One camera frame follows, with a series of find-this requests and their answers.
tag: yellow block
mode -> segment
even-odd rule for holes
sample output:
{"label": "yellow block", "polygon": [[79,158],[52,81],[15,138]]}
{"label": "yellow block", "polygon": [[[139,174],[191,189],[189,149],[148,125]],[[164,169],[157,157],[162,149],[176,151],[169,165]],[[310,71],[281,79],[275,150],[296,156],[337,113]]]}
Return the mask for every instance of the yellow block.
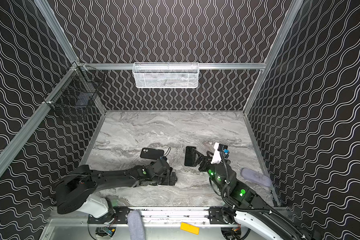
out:
{"label": "yellow block", "polygon": [[199,230],[200,230],[199,227],[195,227],[195,226],[192,226],[192,225],[190,225],[188,223],[184,223],[184,222],[181,223],[180,229],[190,232],[190,233],[194,233],[196,235],[199,235]]}

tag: black smartphone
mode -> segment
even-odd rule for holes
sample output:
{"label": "black smartphone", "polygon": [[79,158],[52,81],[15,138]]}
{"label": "black smartphone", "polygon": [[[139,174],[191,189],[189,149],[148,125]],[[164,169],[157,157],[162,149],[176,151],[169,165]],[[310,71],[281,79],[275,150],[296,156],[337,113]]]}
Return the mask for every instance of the black smartphone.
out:
{"label": "black smartphone", "polygon": [[158,160],[164,155],[164,150],[144,147],[141,150],[140,157],[145,159]]}

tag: metal basket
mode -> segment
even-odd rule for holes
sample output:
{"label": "metal basket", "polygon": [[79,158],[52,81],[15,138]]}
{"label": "metal basket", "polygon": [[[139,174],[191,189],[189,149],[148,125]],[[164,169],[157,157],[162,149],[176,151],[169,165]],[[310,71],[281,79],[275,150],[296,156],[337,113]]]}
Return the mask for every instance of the metal basket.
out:
{"label": "metal basket", "polygon": [[132,74],[138,88],[197,88],[199,64],[136,62]]}
{"label": "metal basket", "polygon": [[91,67],[79,67],[51,101],[46,102],[62,120],[85,120],[88,109],[95,106],[105,73]]}

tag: gray fabric object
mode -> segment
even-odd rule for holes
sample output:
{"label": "gray fabric object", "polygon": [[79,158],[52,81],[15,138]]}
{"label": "gray fabric object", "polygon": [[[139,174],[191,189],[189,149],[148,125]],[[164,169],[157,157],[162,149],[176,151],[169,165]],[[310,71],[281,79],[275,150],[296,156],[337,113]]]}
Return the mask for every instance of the gray fabric object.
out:
{"label": "gray fabric object", "polygon": [[241,170],[241,176],[245,180],[263,185],[264,187],[270,187],[272,184],[269,177],[246,167]]}
{"label": "gray fabric object", "polygon": [[145,230],[140,212],[137,210],[129,212],[127,221],[131,240],[145,240]]}

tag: gray marble tabletop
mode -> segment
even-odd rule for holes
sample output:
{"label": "gray marble tabletop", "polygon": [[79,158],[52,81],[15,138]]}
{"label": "gray marble tabletop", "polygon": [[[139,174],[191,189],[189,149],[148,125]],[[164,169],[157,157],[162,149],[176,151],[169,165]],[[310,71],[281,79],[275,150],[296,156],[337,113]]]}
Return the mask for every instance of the gray marble tabletop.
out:
{"label": "gray marble tabletop", "polygon": [[240,176],[243,167],[261,172],[259,161],[241,112],[108,112],[87,164],[96,170],[121,170],[149,164],[140,158],[143,147],[167,150],[177,174],[175,186],[120,187],[98,192],[114,205],[125,206],[221,206],[206,172],[184,166],[186,146],[203,154],[213,152],[215,142],[228,145],[231,167],[237,178],[252,187],[273,206],[270,190]]}

